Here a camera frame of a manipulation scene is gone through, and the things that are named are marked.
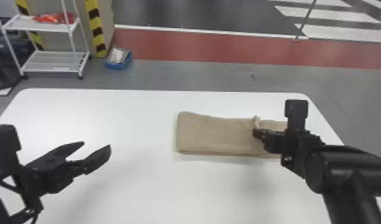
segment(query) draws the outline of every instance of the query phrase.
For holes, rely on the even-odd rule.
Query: table surface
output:
[[[293,93],[27,89],[0,124],[16,126],[22,164],[69,142],[86,142],[70,159],[111,144],[102,168],[42,198],[39,224],[330,223],[321,196],[278,160],[175,152],[180,111],[286,120],[289,98],[309,101],[307,129],[342,144],[311,100]],[[11,212],[22,207],[10,192],[0,197]]]

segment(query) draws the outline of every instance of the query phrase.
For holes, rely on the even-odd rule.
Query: metal shelving unit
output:
[[[12,57],[16,66],[18,67],[22,77],[26,77],[25,72],[57,72],[57,73],[77,73],[79,79],[83,79],[83,69],[90,57],[90,50],[87,45],[87,40],[83,25],[80,22],[78,6],[76,0],[72,0],[73,7],[75,8],[76,20],[73,24],[69,24],[68,15],[66,11],[65,1],[61,0],[61,5],[65,17],[66,24],[53,24],[53,23],[40,23],[34,21],[31,16],[21,15],[17,6],[15,7],[17,14],[12,17],[8,22],[2,25],[0,20],[1,32],[7,42],[11,51]],[[77,27],[80,27],[83,41],[86,46],[85,52],[76,52],[75,43],[73,41],[73,32]],[[16,54],[12,48],[11,42],[7,35],[7,30],[24,30],[27,36],[30,37],[29,31],[32,32],[51,32],[51,33],[67,33],[70,39],[72,52],[58,52],[58,51],[40,51],[35,43],[34,53],[29,57],[23,66],[19,64]]]

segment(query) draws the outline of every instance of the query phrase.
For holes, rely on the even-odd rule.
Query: hazard stripe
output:
[[[103,33],[103,24],[100,18],[97,0],[86,0],[86,10],[89,16],[89,27],[93,35],[93,47],[95,48],[95,56],[104,58],[107,55],[107,47]]]
[[[15,3],[18,6],[21,14],[30,15],[29,5],[27,4],[26,0],[15,0]],[[29,35],[33,43],[37,46],[38,50],[44,51],[43,41],[40,34],[37,32],[29,32]]]

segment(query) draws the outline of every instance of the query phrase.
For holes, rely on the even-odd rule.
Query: beige cloth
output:
[[[285,130],[286,122],[250,119],[226,119],[191,112],[180,112],[176,130],[176,148],[184,154],[245,155],[279,158],[264,150],[252,135],[253,128]]]

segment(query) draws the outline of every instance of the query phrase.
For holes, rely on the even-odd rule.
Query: red stripe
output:
[[[113,43],[134,58],[381,69],[381,43],[116,29]]]

